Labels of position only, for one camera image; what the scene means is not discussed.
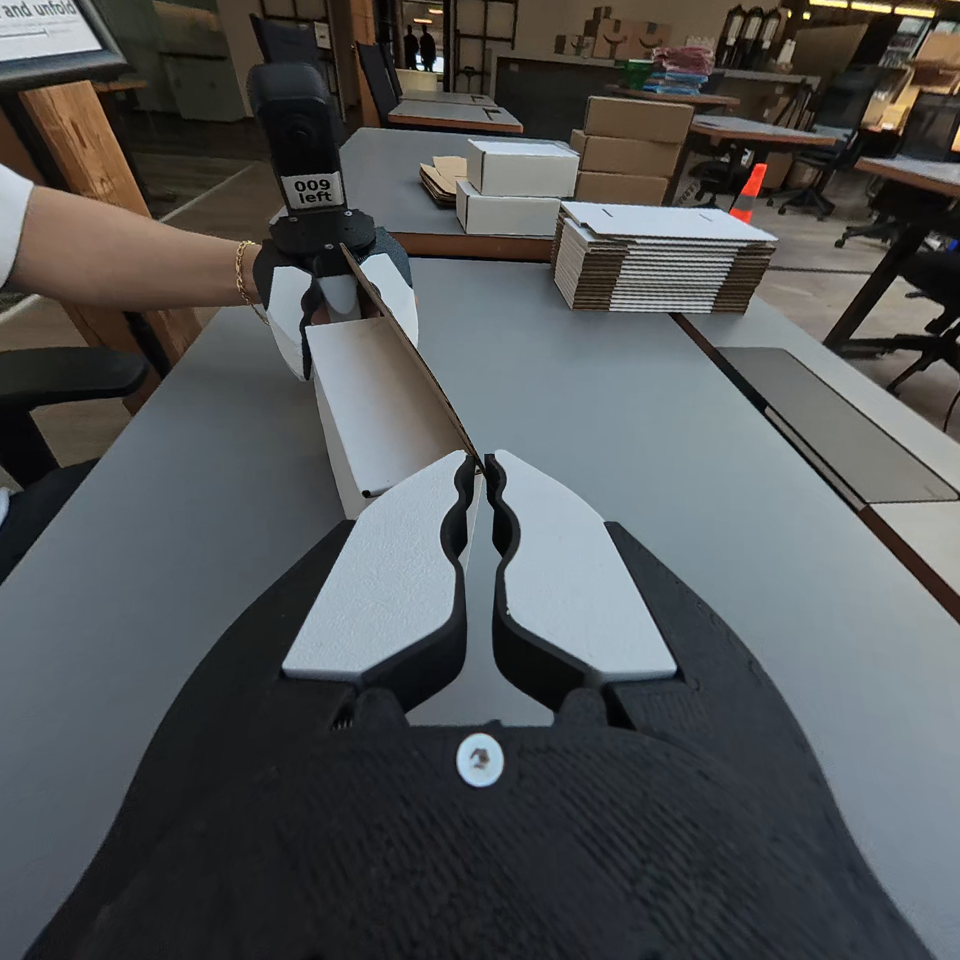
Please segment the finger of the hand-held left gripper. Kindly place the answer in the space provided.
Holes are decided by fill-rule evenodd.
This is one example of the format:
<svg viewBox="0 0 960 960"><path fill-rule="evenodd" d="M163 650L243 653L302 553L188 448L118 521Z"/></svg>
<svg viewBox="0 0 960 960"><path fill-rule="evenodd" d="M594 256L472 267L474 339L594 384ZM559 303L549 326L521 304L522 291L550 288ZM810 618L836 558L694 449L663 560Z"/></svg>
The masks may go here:
<svg viewBox="0 0 960 960"><path fill-rule="evenodd" d="M417 298L412 281L390 257L378 253L367 257L360 267L366 280L376 289L380 300L390 310L393 318L407 335L410 342L419 345L419 314Z"/></svg>
<svg viewBox="0 0 960 960"><path fill-rule="evenodd" d="M281 358L300 382L311 378L312 358L305 330L315 310L306 308L305 298L313 293L314 280L310 272L299 267L274 267L270 294L265 298L273 340Z"/></svg>

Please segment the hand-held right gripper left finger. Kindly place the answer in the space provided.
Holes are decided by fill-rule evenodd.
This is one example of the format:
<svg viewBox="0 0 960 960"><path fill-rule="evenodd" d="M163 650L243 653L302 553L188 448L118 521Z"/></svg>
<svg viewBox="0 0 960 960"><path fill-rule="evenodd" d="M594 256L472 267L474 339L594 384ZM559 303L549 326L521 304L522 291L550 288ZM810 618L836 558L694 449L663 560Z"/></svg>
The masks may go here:
<svg viewBox="0 0 960 960"><path fill-rule="evenodd" d="M475 474L474 456L454 451L359 515L282 662L286 678L388 690L404 711L457 678Z"/></svg>

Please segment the white cardboard box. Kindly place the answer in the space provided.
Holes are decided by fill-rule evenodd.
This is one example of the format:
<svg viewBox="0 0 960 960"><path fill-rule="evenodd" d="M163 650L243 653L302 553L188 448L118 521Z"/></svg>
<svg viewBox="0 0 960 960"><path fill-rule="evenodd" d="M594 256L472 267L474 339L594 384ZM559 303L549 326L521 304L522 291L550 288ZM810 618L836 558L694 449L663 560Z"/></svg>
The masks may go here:
<svg viewBox="0 0 960 960"><path fill-rule="evenodd" d="M456 212L467 235L552 237L561 200L484 196L467 179L457 181Z"/></svg>
<svg viewBox="0 0 960 960"><path fill-rule="evenodd" d="M579 162L576 151L553 141L471 138L466 177L481 196L571 199Z"/></svg>
<svg viewBox="0 0 960 960"><path fill-rule="evenodd" d="M344 516L461 450L481 456L426 360L345 255L366 315L306 328L312 381Z"/></svg>

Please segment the person's left forearm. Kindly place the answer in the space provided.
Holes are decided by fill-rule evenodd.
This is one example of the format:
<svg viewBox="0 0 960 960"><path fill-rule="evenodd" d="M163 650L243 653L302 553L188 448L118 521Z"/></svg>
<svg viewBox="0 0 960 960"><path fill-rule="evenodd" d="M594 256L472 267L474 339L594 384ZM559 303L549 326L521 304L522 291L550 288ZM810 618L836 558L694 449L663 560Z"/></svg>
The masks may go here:
<svg viewBox="0 0 960 960"><path fill-rule="evenodd" d="M6 286L79 306L150 311L253 305L253 242L177 229L35 185Z"/></svg>

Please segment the folded white cardboard box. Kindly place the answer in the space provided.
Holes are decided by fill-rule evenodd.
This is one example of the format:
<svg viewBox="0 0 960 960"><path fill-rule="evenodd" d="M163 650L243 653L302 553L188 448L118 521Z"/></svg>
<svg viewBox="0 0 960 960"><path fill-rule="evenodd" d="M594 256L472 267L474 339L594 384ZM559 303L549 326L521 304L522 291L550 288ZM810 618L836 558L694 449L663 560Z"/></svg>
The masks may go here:
<svg viewBox="0 0 960 960"><path fill-rule="evenodd" d="M456 212L467 235L552 237L561 200L484 196L467 179L457 181Z"/></svg>
<svg viewBox="0 0 960 960"><path fill-rule="evenodd" d="M466 177L481 196L571 199L579 162L576 151L553 141L471 138Z"/></svg>

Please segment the brown cardboard box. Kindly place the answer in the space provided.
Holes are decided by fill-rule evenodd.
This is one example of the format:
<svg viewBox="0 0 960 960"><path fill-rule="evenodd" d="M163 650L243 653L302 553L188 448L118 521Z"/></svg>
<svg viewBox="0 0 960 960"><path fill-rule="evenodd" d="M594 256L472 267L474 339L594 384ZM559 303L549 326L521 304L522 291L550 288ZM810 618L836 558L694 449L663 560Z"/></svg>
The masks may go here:
<svg viewBox="0 0 960 960"><path fill-rule="evenodd" d="M644 141L571 131L569 146L580 156L584 173L643 176L669 180L681 154L681 143Z"/></svg>
<svg viewBox="0 0 960 960"><path fill-rule="evenodd" d="M586 136L682 144L694 117L686 103L591 96L582 122Z"/></svg>
<svg viewBox="0 0 960 960"><path fill-rule="evenodd" d="M597 204L659 207L668 186L667 177L580 171L574 199Z"/></svg>

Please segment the grey wooden-edged table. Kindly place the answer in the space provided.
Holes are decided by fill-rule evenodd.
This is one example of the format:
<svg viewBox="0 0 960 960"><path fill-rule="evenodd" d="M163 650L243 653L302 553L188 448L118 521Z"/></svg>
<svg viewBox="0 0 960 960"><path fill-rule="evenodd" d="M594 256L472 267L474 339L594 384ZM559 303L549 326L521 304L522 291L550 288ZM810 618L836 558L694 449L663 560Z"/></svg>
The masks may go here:
<svg viewBox="0 0 960 960"><path fill-rule="evenodd" d="M349 206L366 212L412 258L549 261L553 231L545 237L466 234L455 208L429 197L421 165L436 156L464 156L470 138L452 131L360 127L340 151Z"/></svg>
<svg viewBox="0 0 960 960"><path fill-rule="evenodd" d="M520 137L522 122L484 94L414 90L385 114L390 129Z"/></svg>

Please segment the flat brown cardboard pile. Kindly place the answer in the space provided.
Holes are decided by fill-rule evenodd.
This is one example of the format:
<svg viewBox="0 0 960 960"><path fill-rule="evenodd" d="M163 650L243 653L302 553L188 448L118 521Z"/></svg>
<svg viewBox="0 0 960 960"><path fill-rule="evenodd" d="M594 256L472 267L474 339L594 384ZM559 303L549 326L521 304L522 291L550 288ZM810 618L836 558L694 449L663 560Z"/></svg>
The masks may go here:
<svg viewBox="0 0 960 960"><path fill-rule="evenodd" d="M468 165L462 155L438 155L432 163L419 164L420 183L438 207L455 208L458 186L470 184Z"/></svg>

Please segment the black office chair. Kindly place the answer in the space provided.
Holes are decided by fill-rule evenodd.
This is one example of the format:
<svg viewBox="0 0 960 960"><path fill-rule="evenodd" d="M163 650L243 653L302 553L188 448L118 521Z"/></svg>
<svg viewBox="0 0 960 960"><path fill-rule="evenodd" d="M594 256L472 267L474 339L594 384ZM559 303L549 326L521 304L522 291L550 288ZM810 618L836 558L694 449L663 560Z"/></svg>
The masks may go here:
<svg viewBox="0 0 960 960"><path fill-rule="evenodd" d="M834 174L852 167L862 154L859 131L863 118L877 89L888 88L892 83L890 77L895 73L895 68L871 65L847 70L834 78L814 114L812 131L839 134L839 138L830 145L795 154L795 160L814 170L816 176L808 186L772 194L767 200L768 207L778 202L776 213L780 216L789 210L811 211L820 222L834 213L835 204L826 199L824 192Z"/></svg>
<svg viewBox="0 0 960 960"><path fill-rule="evenodd" d="M138 354L103 346L1 354L1 467L19 485L1 489L1 580L6 581L97 459L60 466L33 420L42 406L124 399L151 372Z"/></svg>
<svg viewBox="0 0 960 960"><path fill-rule="evenodd" d="M897 333L892 338L893 352L918 354L918 359L894 378L887 392L896 394L907 379L942 361L959 372L959 254L958 251L921 251L909 257L900 276L927 299L942 306L942 314L933 318L923 333Z"/></svg>

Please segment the black framed sign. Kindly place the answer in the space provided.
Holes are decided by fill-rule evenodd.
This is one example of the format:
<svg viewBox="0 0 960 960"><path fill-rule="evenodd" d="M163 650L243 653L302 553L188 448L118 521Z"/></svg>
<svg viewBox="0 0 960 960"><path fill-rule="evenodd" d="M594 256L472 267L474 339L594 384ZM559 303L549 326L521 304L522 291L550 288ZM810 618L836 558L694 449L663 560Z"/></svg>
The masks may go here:
<svg viewBox="0 0 960 960"><path fill-rule="evenodd" d="M1 3L2 94L112 81L130 69L90 1Z"/></svg>

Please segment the stack of flat white cardboard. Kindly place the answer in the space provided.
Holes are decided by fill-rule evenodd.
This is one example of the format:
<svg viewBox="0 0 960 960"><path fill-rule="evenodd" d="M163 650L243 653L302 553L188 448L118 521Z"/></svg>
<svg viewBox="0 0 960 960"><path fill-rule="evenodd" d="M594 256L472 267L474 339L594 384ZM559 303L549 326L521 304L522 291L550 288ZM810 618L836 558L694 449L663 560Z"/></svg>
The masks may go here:
<svg viewBox="0 0 960 960"><path fill-rule="evenodd" d="M713 208L564 200L551 273L574 311L742 315L778 242Z"/></svg>

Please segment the dark grey desk panel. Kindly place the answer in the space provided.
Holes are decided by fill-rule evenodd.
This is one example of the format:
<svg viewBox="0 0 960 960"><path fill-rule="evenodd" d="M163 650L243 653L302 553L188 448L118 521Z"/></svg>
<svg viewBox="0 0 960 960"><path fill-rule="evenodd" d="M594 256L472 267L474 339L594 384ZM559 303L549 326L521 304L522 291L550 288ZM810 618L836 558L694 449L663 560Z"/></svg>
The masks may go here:
<svg viewBox="0 0 960 960"><path fill-rule="evenodd" d="M718 351L814 463L866 504L954 503L958 490L784 349Z"/></svg>

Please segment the orange traffic cone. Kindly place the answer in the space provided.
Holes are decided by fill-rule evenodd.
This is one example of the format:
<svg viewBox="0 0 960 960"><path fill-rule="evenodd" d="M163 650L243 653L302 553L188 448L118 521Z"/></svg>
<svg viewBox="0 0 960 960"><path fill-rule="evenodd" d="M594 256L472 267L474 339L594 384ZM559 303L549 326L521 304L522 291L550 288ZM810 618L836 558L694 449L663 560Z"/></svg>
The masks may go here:
<svg viewBox="0 0 960 960"><path fill-rule="evenodd" d="M752 222L754 206L767 173L765 162L755 163L742 190L728 210L728 215L743 224Z"/></svg>

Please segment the round wooden-edged table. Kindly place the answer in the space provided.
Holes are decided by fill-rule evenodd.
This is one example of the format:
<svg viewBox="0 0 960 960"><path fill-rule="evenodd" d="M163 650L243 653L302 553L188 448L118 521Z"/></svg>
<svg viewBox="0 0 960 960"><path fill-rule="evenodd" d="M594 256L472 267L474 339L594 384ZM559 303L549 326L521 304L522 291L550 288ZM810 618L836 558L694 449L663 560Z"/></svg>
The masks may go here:
<svg viewBox="0 0 960 960"><path fill-rule="evenodd" d="M690 174L699 182L695 207L715 209L720 196L736 199L753 170L766 163L772 152L795 154L814 147L832 147L840 138L835 131L800 130L736 116L696 114L683 144L677 173L685 171L690 152L702 154L708 141L716 140L723 148L721 153L728 156L726 173Z"/></svg>

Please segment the dark desk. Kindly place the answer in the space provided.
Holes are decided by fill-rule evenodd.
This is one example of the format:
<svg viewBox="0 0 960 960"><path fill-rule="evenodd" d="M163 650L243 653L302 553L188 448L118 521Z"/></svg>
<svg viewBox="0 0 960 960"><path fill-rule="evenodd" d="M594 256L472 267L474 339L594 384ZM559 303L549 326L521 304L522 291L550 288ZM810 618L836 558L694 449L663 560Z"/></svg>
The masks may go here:
<svg viewBox="0 0 960 960"><path fill-rule="evenodd" d="M902 275L908 258L918 253L931 233L958 238L959 164L910 157L858 159L855 169L881 177L894 186L890 211L898 234L846 310L826 334L823 345L843 357L854 358L866 339L855 333Z"/></svg>

